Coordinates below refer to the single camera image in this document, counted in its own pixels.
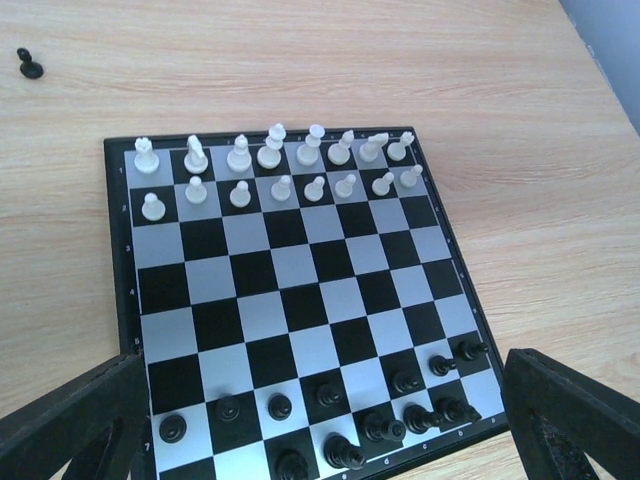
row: white chess piece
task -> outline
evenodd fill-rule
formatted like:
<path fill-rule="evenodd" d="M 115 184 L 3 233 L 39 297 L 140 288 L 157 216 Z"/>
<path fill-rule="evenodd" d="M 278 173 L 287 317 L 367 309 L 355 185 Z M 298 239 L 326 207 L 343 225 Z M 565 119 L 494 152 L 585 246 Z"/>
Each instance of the white chess piece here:
<path fill-rule="evenodd" d="M 249 153 L 249 141 L 244 135 L 238 135 L 234 140 L 233 150 L 227 155 L 227 165 L 236 173 L 249 170 L 251 153 Z"/>
<path fill-rule="evenodd" d="M 229 200 L 234 207 L 244 208 L 251 201 L 251 192 L 249 192 L 249 184 L 244 180 L 240 180 L 236 187 L 231 190 Z"/>
<path fill-rule="evenodd" d="M 317 202 L 324 195 L 324 177 L 316 177 L 304 187 L 304 196 L 310 202 Z"/>
<path fill-rule="evenodd" d="M 198 204 L 204 202 L 207 198 L 207 189 L 202 184 L 202 179 L 200 177 L 191 177 L 184 195 L 190 203 Z"/>
<path fill-rule="evenodd" d="M 142 216 L 150 222 L 157 222 L 164 217 L 167 208 L 155 193 L 147 193 L 142 205 Z"/>
<path fill-rule="evenodd" d="M 324 137 L 324 128 L 321 125 L 316 124 L 309 127 L 309 134 L 304 139 L 304 145 L 300 145 L 296 152 L 298 162 L 305 167 L 310 167 L 318 161 L 318 157 L 320 157 L 318 147 L 322 137 Z"/>
<path fill-rule="evenodd" d="M 283 175 L 271 186 L 271 196 L 279 201 L 284 202 L 291 196 L 291 177 Z"/>
<path fill-rule="evenodd" d="M 422 175 L 422 166 L 414 165 L 411 169 L 402 172 L 402 175 L 400 175 L 400 183 L 406 188 L 415 187 L 420 175 Z"/>
<path fill-rule="evenodd" d="M 413 143 L 416 137 L 411 132 L 404 132 L 400 136 L 400 141 L 392 143 L 387 149 L 387 154 L 391 160 L 399 162 L 407 155 L 407 147 Z"/>
<path fill-rule="evenodd" d="M 390 185 L 393 182 L 393 173 L 387 172 L 382 178 L 376 178 L 371 185 L 371 189 L 373 193 L 378 195 L 379 197 L 384 197 L 387 193 L 389 193 Z"/>
<path fill-rule="evenodd" d="M 353 186 L 356 184 L 356 176 L 353 173 L 347 175 L 344 180 L 338 180 L 335 186 L 336 195 L 340 198 L 349 198 L 353 193 Z"/>
<path fill-rule="evenodd" d="M 195 135 L 189 135 L 187 146 L 189 147 L 189 152 L 184 157 L 184 168 L 189 173 L 199 175 L 207 169 L 209 159 L 204 154 L 202 144 Z"/>
<path fill-rule="evenodd" d="M 378 133 L 377 135 L 372 135 L 367 138 L 366 143 L 360 145 L 360 150 L 358 151 L 360 159 L 365 162 L 373 162 L 378 158 L 380 150 L 382 150 L 382 147 L 384 147 L 388 141 L 388 133 Z"/>
<path fill-rule="evenodd" d="M 149 174 L 155 172 L 160 166 L 160 159 L 153 151 L 151 140 L 147 137 L 136 139 L 136 158 L 133 164 L 139 172 Z"/>
<path fill-rule="evenodd" d="M 342 134 L 342 138 L 338 143 L 334 143 L 329 147 L 329 161 L 334 165 L 344 165 L 351 157 L 349 149 L 354 139 L 353 130 L 347 130 Z"/>
<path fill-rule="evenodd" d="M 262 168 L 271 170 L 280 165 L 280 149 L 286 136 L 287 131 L 281 123 L 276 123 L 269 129 L 269 135 L 264 140 L 266 145 L 258 150 L 258 163 Z"/>

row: light wood tabletop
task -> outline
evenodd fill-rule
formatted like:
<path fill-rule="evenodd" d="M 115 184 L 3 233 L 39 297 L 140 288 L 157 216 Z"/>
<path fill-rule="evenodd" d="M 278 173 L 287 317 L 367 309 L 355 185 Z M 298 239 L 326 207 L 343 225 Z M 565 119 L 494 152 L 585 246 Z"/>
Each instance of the light wood tabletop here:
<path fill-rule="evenodd" d="M 275 122 L 414 126 L 503 358 L 640 398 L 640 141 L 557 0 L 5 0 L 0 45 L 0 416 L 118 353 L 103 139 Z"/>

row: wooden table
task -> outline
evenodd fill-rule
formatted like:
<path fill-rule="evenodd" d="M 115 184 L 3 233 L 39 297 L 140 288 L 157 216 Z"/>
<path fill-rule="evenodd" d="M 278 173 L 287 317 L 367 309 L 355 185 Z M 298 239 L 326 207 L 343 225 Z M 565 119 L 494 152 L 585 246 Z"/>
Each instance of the wooden table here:
<path fill-rule="evenodd" d="M 2 2 L 0 416 L 118 353 L 102 140 L 279 121 L 415 126 L 503 357 L 640 398 L 640 142 L 557 0 L 363 5 Z M 524 471 L 505 434 L 426 476 Z"/>

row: chessboard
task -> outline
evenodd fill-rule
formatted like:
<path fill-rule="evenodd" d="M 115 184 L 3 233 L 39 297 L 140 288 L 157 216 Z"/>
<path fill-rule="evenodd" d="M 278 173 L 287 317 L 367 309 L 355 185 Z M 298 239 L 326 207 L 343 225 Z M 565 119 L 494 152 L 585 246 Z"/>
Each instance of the chessboard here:
<path fill-rule="evenodd" d="M 383 479 L 507 430 L 415 137 L 105 140 L 120 346 L 150 393 L 133 480 Z"/>

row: chess piece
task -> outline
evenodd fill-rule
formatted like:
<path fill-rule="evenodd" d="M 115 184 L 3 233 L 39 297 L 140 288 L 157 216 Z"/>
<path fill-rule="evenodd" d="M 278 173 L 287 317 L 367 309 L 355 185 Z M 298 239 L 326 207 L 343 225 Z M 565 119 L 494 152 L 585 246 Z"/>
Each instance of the chess piece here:
<path fill-rule="evenodd" d="M 330 407 L 342 399 L 342 394 L 340 393 L 340 390 L 333 385 L 325 383 L 320 385 L 318 388 L 318 391 L 316 392 L 316 399 L 323 407 Z"/>
<path fill-rule="evenodd" d="M 408 393 L 420 388 L 420 379 L 417 375 L 398 372 L 391 379 L 391 384 L 396 392 Z"/>
<path fill-rule="evenodd" d="M 475 423 L 482 419 L 482 415 L 471 405 L 452 397 L 438 400 L 436 411 L 449 423 Z"/>
<path fill-rule="evenodd" d="M 387 440 L 401 442 L 407 434 L 407 429 L 399 420 L 385 420 L 378 412 L 369 413 L 364 417 L 364 434 L 374 443 Z"/>
<path fill-rule="evenodd" d="M 244 135 L 238 135 L 234 140 L 233 150 L 227 154 L 227 165 L 236 173 L 249 170 L 251 153 L 249 153 L 249 141 Z"/>
<path fill-rule="evenodd" d="M 231 422 L 240 415 L 240 403 L 231 395 L 225 395 L 216 402 L 216 416 L 223 422 Z"/>
<path fill-rule="evenodd" d="M 340 198 L 349 198 L 353 193 L 353 186 L 355 184 L 356 176 L 353 173 L 350 173 L 343 180 L 338 180 L 336 182 L 336 195 L 338 195 Z"/>
<path fill-rule="evenodd" d="M 317 176 L 304 187 L 304 196 L 310 202 L 318 202 L 324 195 L 324 177 Z"/>
<path fill-rule="evenodd" d="M 453 358 L 444 358 L 442 355 L 434 355 L 429 359 L 429 370 L 438 377 L 444 377 L 449 371 L 457 368 Z"/>
<path fill-rule="evenodd" d="M 444 423 L 444 417 L 436 412 L 428 412 L 420 405 L 411 405 L 402 412 L 402 420 L 407 429 L 416 435 L 422 435 L 431 427 L 438 427 Z"/>
<path fill-rule="evenodd" d="M 187 422 L 182 415 L 174 413 L 162 419 L 158 432 L 163 442 L 177 443 L 187 433 Z"/>
<path fill-rule="evenodd" d="M 347 130 L 342 134 L 342 138 L 338 143 L 334 143 L 329 147 L 329 161 L 334 165 L 344 165 L 351 158 L 351 144 L 355 136 L 353 130 Z"/>
<path fill-rule="evenodd" d="M 291 196 L 291 177 L 283 175 L 271 186 L 271 196 L 279 201 L 284 202 Z"/>
<path fill-rule="evenodd" d="M 367 138 L 366 143 L 360 145 L 360 150 L 358 150 L 360 159 L 367 163 L 373 162 L 378 158 L 382 147 L 384 147 L 388 141 L 388 133 L 378 133 L 377 135 L 372 135 Z"/>
<path fill-rule="evenodd" d="M 324 128 L 321 125 L 311 125 L 309 134 L 304 139 L 304 145 L 300 145 L 296 152 L 298 162 L 305 167 L 310 167 L 318 161 L 320 157 L 320 143 L 324 137 Z"/>
<path fill-rule="evenodd" d="M 193 175 L 199 175 L 207 169 L 209 159 L 204 154 L 202 144 L 195 135 L 189 135 L 187 147 L 189 147 L 189 151 L 184 157 L 184 168 Z"/>
<path fill-rule="evenodd" d="M 164 203 L 155 193 L 147 193 L 144 196 L 144 204 L 142 205 L 142 216 L 144 218 L 150 222 L 157 222 L 164 217 L 166 211 L 167 208 Z"/>
<path fill-rule="evenodd" d="M 34 62 L 31 53 L 26 48 L 18 49 L 18 58 L 22 60 L 20 72 L 27 78 L 35 80 L 44 75 L 44 68 L 38 62 Z"/>
<path fill-rule="evenodd" d="M 291 400 L 287 397 L 278 393 L 271 397 L 269 400 L 269 405 L 267 406 L 267 410 L 269 410 L 269 415 L 274 420 L 285 420 L 289 418 L 291 415 Z"/>
<path fill-rule="evenodd" d="M 484 342 L 473 343 L 462 341 L 456 347 L 458 356 L 467 362 L 473 362 L 477 360 L 480 355 L 488 352 L 489 345 Z"/>
<path fill-rule="evenodd" d="M 367 461 L 360 447 L 352 445 L 349 440 L 340 435 L 329 437 L 324 442 L 322 450 L 325 460 L 333 468 L 361 470 Z"/>
<path fill-rule="evenodd" d="M 229 195 L 231 205 L 237 208 L 244 208 L 251 201 L 251 192 L 249 192 L 249 184 L 244 180 L 240 180 L 236 187 L 231 190 Z"/>
<path fill-rule="evenodd" d="M 384 197 L 391 189 L 391 183 L 393 182 L 394 175 L 391 172 L 385 173 L 382 178 L 376 178 L 371 185 L 373 193 L 379 197 Z"/>
<path fill-rule="evenodd" d="M 402 172 L 400 183 L 405 188 L 413 188 L 418 183 L 418 178 L 422 175 L 422 165 L 414 165 L 411 169 Z"/>
<path fill-rule="evenodd" d="M 160 166 L 160 159 L 153 151 L 151 140 L 147 137 L 137 138 L 135 147 L 136 158 L 133 160 L 133 164 L 136 169 L 144 174 L 155 172 Z"/>
<path fill-rule="evenodd" d="M 296 450 L 286 450 L 276 461 L 274 480 L 309 480 L 309 464 Z"/>
<path fill-rule="evenodd" d="M 280 149 L 286 136 L 287 131 L 281 123 L 276 123 L 269 129 L 269 135 L 264 140 L 265 146 L 258 150 L 258 163 L 262 168 L 271 170 L 280 165 Z"/>
<path fill-rule="evenodd" d="M 191 177 L 189 179 L 189 185 L 187 185 L 187 189 L 184 191 L 184 196 L 187 197 L 190 203 L 195 205 L 205 201 L 207 198 L 207 189 L 202 184 L 200 177 Z"/>
<path fill-rule="evenodd" d="M 387 155 L 391 160 L 399 162 L 407 156 L 407 147 L 413 143 L 416 137 L 411 132 L 404 132 L 400 136 L 400 141 L 392 143 L 387 148 Z"/>

